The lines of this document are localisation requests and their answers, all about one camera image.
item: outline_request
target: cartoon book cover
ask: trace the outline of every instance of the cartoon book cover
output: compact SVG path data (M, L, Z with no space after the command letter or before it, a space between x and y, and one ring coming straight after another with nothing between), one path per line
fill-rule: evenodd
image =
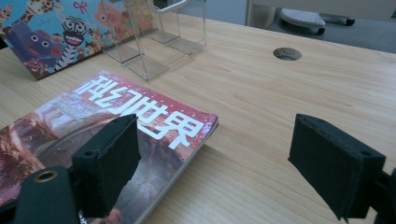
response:
M132 0L133 16L147 8ZM152 28L148 11L137 20L139 32ZM134 36L122 0L2 0L0 37L36 79Z

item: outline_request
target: black foam pad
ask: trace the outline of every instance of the black foam pad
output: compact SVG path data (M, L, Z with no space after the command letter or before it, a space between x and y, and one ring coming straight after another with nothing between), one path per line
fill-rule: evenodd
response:
M381 175L385 159L325 120L296 116L289 161L338 219L366 217L367 190Z

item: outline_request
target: magazine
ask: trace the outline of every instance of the magazine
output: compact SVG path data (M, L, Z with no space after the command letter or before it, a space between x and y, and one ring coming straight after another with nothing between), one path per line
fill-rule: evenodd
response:
M0 131L0 212L16 202L26 176L70 167L75 151L108 122L129 114L138 116L142 159L110 215L81 220L143 222L217 128L218 117L107 71Z

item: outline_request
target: cartoon character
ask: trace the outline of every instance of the cartoon character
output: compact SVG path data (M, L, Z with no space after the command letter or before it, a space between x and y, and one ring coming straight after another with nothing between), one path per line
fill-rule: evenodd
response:
M52 35L52 42L54 43L63 43L62 36L60 34L53 34Z
M114 29L116 39L123 40L134 35L128 12L123 12L109 3L99 3L94 17L107 29Z
M43 63L41 63L38 59L32 59L30 61L24 62L24 65L29 68L29 71L35 76L36 78L41 78L41 68Z
M84 41L84 35L87 33L87 26L80 18L72 16L63 19L62 27L64 28L64 43L66 48L61 60L56 64L55 70L65 68L75 59L76 49Z
M0 34L3 32L3 22L11 18L12 5L8 4L0 8Z
M32 58L53 66L61 58L64 45L53 43L51 36L43 31L32 31L24 21L18 21L6 33L6 37L15 54L23 61Z
M35 15L47 13L53 9L63 10L64 8L59 5L55 5L52 0L29 0L26 4L26 11L23 15L11 25L4 28L3 32L7 33L12 26L19 21L28 23Z

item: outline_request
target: light wood grain surface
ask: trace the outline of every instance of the light wood grain surface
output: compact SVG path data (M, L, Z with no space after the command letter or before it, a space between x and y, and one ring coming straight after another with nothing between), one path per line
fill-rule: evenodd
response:
M299 50L299 61L273 56ZM147 223L343 223L288 162L296 113L325 119L396 167L396 55L207 21L207 47L150 82L106 55L35 81L0 50L0 128L101 70L197 109L219 127ZM373 223L375 212L350 223Z

